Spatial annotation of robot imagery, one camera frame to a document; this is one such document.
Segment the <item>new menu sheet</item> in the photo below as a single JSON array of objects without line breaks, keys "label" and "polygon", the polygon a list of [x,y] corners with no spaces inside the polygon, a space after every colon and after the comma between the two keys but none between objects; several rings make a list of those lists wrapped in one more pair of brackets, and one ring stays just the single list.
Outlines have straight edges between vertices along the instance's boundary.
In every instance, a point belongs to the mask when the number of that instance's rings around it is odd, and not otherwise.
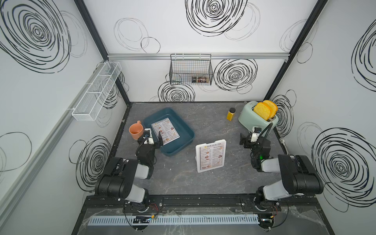
[{"label": "new menu sheet", "polygon": [[167,117],[163,120],[151,124],[152,129],[155,131],[157,137],[161,132],[164,145],[167,145],[180,138],[176,128],[173,126],[171,120]]}]

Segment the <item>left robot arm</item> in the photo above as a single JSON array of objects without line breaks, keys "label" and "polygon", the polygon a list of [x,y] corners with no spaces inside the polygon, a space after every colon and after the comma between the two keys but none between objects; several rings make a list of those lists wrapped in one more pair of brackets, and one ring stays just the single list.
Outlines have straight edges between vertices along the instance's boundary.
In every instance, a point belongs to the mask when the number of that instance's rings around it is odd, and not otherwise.
[{"label": "left robot arm", "polygon": [[149,180],[156,164],[155,150],[164,145],[161,133],[154,139],[151,129],[137,139],[136,159],[113,157],[106,165],[95,185],[95,195],[123,199],[143,208],[149,207],[147,189],[134,184],[135,179]]}]

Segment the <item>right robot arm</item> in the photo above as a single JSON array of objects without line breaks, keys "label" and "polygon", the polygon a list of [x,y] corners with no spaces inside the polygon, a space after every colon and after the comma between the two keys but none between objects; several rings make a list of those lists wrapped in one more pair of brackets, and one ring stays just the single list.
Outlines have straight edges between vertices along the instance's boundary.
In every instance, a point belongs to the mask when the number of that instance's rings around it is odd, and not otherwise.
[{"label": "right robot arm", "polygon": [[261,210],[266,202],[277,202],[292,196],[322,194],[324,183],[305,155],[279,154],[270,157],[270,141],[259,133],[240,134],[240,145],[251,150],[252,167],[258,172],[280,173],[281,180],[261,186],[255,193],[254,204]]}]

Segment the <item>orange mug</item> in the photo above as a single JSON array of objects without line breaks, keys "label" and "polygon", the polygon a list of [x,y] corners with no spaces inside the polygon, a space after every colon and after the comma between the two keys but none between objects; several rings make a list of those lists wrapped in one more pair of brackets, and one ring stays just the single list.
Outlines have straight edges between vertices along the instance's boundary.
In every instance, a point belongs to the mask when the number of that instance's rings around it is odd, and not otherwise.
[{"label": "orange mug", "polygon": [[144,126],[142,125],[142,122],[138,120],[136,123],[132,124],[129,127],[129,133],[134,140],[137,140],[139,137],[141,137],[144,133]]}]

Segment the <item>teal plastic tray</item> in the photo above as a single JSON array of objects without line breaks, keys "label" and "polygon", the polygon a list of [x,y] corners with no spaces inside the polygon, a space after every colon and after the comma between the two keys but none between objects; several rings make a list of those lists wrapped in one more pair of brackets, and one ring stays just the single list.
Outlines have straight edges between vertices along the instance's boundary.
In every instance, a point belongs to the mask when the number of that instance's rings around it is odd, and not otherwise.
[{"label": "teal plastic tray", "polygon": [[168,156],[174,156],[190,145],[195,138],[194,131],[171,108],[167,107],[146,117],[143,125],[150,128],[155,140],[162,137],[163,146],[161,152]]}]

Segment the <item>mint green toaster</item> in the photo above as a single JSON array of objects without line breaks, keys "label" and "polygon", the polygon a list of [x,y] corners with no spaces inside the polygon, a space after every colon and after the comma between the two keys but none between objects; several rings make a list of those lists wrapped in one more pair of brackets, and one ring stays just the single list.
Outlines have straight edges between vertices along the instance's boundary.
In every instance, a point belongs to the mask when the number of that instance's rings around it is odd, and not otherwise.
[{"label": "mint green toaster", "polygon": [[263,131],[270,123],[272,128],[275,128],[279,122],[279,118],[275,115],[272,119],[264,120],[257,115],[253,109],[258,104],[256,101],[250,101],[245,104],[243,110],[239,116],[239,122],[249,131],[253,130],[253,127],[259,127]]}]

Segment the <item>front toast slice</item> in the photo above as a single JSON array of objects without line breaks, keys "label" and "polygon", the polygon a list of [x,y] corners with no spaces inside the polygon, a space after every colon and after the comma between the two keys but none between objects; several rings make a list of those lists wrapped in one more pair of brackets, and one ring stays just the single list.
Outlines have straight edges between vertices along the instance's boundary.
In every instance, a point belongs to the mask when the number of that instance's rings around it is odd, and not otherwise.
[{"label": "front toast slice", "polygon": [[272,110],[268,105],[263,102],[259,102],[253,109],[253,111],[264,120],[268,120],[272,115]]}]

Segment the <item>toast slice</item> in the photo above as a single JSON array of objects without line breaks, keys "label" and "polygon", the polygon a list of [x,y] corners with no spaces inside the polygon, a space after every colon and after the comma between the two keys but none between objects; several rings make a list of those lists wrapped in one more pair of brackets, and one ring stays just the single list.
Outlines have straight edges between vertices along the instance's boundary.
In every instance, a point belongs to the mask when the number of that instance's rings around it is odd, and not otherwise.
[{"label": "toast slice", "polygon": [[277,105],[270,100],[265,100],[263,101],[263,103],[270,108],[271,113],[269,119],[272,119],[276,115],[276,112],[278,110]]},{"label": "toast slice", "polygon": [[263,102],[259,102],[253,109],[253,111],[264,120],[268,120],[272,115],[272,110],[268,105]]}]

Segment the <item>rear toast slice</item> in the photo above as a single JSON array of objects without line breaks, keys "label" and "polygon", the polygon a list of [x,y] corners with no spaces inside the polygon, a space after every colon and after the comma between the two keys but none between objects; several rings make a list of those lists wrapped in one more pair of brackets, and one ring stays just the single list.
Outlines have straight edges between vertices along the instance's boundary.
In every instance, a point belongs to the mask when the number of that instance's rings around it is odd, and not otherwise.
[{"label": "rear toast slice", "polygon": [[277,105],[270,100],[265,100],[263,101],[263,103],[270,108],[271,113],[269,119],[272,119],[276,115],[276,112],[278,110]]}]

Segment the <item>yellow spice jar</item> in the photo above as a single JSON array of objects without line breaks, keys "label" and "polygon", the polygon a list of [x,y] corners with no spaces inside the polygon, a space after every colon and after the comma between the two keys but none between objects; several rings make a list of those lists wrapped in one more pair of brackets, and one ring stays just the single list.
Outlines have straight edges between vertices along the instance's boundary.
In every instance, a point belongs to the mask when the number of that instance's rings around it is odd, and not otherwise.
[{"label": "yellow spice jar", "polygon": [[234,118],[235,113],[236,113],[236,109],[235,108],[230,108],[229,111],[228,111],[226,119],[228,121],[232,121],[233,118]]}]

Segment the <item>white mesh shelf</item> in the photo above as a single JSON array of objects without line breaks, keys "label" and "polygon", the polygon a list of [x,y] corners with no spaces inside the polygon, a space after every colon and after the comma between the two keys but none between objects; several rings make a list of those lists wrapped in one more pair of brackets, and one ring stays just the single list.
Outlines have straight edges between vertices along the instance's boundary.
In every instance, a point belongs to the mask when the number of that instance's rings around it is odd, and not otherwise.
[{"label": "white mesh shelf", "polygon": [[76,105],[72,116],[77,121],[95,121],[121,72],[119,62],[105,61],[96,68],[85,94]]}]

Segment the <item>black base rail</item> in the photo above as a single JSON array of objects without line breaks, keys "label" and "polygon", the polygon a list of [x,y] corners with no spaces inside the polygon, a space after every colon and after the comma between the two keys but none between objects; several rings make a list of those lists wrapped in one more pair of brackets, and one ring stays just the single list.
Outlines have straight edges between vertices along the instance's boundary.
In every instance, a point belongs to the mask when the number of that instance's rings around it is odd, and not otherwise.
[{"label": "black base rail", "polygon": [[167,213],[173,209],[190,208],[230,208],[241,212],[272,213],[281,212],[282,208],[308,209],[315,207],[321,210],[318,200],[314,196],[293,196],[277,202],[262,202],[255,204],[255,195],[242,194],[171,194],[151,195],[144,203],[129,202],[125,199],[105,198],[103,196],[88,196],[82,206],[80,214],[88,210],[111,210],[120,213],[152,214]]}]

